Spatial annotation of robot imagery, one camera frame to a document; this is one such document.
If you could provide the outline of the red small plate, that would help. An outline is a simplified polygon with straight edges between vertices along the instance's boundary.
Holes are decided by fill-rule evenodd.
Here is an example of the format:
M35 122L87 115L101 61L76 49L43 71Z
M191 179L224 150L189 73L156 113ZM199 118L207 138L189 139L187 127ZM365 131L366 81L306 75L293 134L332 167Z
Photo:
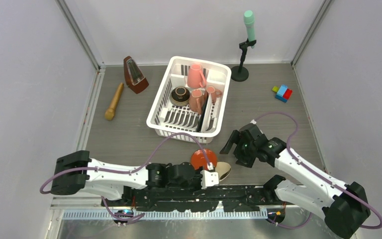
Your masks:
M208 149L208 148L204 148L204 152L206 153L206 155L208 156L208 159L209 161L213 164L214 167L217 166L217 156L216 154ZM195 168L195 169L199 169L200 167L203 167L204 170L207 170L207 162L206 162L206 159L205 159L205 156L202 152L201 149L195 151L192 156L191 156L191 159L190 159L190 164Z

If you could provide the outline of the red and cream saucer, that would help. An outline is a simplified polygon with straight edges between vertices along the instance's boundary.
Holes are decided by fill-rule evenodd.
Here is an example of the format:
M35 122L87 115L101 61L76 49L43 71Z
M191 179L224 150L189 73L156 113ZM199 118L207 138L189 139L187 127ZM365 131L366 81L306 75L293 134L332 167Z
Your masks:
M218 174L219 182L223 181L231 172L231 165L227 162L217 162L215 172Z

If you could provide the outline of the white round plate with lettering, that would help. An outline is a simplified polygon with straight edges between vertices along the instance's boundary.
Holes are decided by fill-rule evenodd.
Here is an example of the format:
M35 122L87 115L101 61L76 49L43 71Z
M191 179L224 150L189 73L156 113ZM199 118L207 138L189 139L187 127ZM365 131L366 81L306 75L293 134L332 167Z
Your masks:
M213 108L212 97L209 94L207 98L207 104L206 104L206 108L204 112L204 119L202 121L200 132L206 132L208 130L210 125L211 115L212 115L212 108Z

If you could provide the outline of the small pink cup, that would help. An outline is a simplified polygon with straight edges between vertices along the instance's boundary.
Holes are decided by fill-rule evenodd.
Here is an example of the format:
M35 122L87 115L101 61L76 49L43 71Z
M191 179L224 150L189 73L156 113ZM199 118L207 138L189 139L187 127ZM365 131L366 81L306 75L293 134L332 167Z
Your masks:
M217 98L220 98L223 95L223 92L214 86L208 86L206 87L207 93L211 96L212 103L215 104L217 101Z

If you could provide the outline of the white plastic dish rack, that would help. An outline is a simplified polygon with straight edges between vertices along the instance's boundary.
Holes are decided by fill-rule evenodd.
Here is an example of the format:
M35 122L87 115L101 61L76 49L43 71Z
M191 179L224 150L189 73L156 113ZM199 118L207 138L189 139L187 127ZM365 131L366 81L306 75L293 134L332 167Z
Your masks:
M221 130L231 80L225 65L182 56L170 59L146 124L157 135L212 142Z

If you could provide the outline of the black patterned ceramic bowl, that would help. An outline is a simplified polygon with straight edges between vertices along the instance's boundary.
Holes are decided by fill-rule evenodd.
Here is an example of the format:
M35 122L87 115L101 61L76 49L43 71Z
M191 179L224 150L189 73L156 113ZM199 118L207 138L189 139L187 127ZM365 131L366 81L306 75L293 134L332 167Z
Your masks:
M191 93L186 87L176 87L171 91L170 101L174 106L186 107L189 104Z

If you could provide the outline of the large pink mug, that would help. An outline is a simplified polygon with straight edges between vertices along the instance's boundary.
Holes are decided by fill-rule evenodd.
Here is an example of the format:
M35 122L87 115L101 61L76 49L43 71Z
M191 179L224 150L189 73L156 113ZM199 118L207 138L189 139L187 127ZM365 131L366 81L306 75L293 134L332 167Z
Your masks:
M190 88L205 88L207 84L203 74L203 67L199 64L192 64L188 69L187 85Z

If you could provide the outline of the teal square plate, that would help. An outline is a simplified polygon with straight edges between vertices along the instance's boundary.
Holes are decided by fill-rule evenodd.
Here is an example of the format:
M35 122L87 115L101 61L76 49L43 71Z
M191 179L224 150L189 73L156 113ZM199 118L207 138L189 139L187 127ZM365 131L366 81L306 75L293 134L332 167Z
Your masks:
M196 128L196 132L201 132L202 125L203 125L204 118L205 118L205 112L206 112L206 108L207 108L209 99L210 99L210 96L208 96L208 97L206 98L205 103L204 103L204 105L203 105L202 113L201 113L201 115L200 115L200 117L199 117L199 121L198 121L198 125L197 125L197 128Z

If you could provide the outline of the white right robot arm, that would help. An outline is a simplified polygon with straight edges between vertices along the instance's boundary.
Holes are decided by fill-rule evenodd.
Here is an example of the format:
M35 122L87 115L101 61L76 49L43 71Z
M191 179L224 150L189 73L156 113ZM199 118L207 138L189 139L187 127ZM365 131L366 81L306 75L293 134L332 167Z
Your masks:
M323 219L337 236L349 239L370 216L363 186L347 184L316 168L295 150L277 138L268 139L253 123L232 131L220 154L233 151L236 164L251 168L260 160L298 180L296 185L275 175L263 185L264 198L270 204L279 201L298 205Z

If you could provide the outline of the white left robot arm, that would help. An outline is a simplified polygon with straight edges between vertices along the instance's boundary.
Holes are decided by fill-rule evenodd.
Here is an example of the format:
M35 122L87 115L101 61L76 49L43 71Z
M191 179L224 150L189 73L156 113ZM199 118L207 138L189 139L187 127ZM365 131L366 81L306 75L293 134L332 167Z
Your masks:
M177 165L150 163L145 167L124 166L101 162L89 155L89 151L80 150L58 158L50 193L73 195L81 191L127 206L133 198L128 187L193 192L219 183L216 172L195 169L188 162Z

